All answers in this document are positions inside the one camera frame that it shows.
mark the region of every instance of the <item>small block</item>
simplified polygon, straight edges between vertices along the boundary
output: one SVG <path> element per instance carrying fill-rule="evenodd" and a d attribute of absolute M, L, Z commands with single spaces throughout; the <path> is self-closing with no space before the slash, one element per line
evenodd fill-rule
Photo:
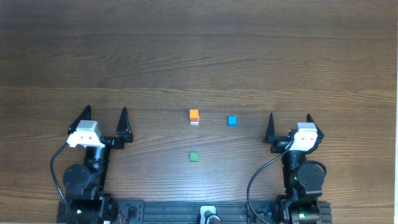
<path fill-rule="evenodd" d="M 199 122 L 199 110 L 189 110 L 189 120 L 191 122 Z"/>
<path fill-rule="evenodd" d="M 236 116 L 228 116 L 228 126 L 236 126 L 238 124 L 238 118 Z"/>
<path fill-rule="evenodd" d="M 199 153 L 191 152 L 190 153 L 190 157 L 189 157 L 189 161 L 191 161 L 191 162 L 199 162 Z"/>

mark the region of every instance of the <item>orange cube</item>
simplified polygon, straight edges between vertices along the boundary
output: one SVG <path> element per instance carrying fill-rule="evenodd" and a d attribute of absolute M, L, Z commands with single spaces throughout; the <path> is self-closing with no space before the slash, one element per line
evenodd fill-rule
<path fill-rule="evenodd" d="M 189 110 L 189 120 L 191 122 L 199 122 L 199 110 Z"/>

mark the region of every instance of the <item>wooden tabletop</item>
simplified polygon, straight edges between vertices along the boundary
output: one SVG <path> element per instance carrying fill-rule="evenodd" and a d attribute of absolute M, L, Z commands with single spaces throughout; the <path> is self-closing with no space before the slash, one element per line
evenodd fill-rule
<path fill-rule="evenodd" d="M 276 156 L 269 113 L 280 135 L 310 113 L 334 223 L 392 223 L 396 21 L 379 0 L 1 1 L 0 221 L 55 221 L 50 158 L 90 104 L 105 134 L 128 108 L 134 142 L 106 182 L 117 198 L 244 202 Z M 61 182 L 83 155 L 58 157 Z M 282 193 L 277 162 L 251 195 Z"/>

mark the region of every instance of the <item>wooden table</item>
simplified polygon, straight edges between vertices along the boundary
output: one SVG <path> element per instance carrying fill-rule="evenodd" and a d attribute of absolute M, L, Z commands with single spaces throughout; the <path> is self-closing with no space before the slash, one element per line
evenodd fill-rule
<path fill-rule="evenodd" d="M 90 104 L 106 134 L 129 110 L 135 139 L 106 183 L 118 198 L 243 202 L 276 156 L 269 113 L 277 134 L 311 113 L 334 223 L 392 223 L 396 21 L 378 0 L 0 1 L 0 221 L 55 221 L 50 158 Z M 58 157 L 61 181 L 83 155 Z M 252 186 L 282 192 L 280 164 Z"/>

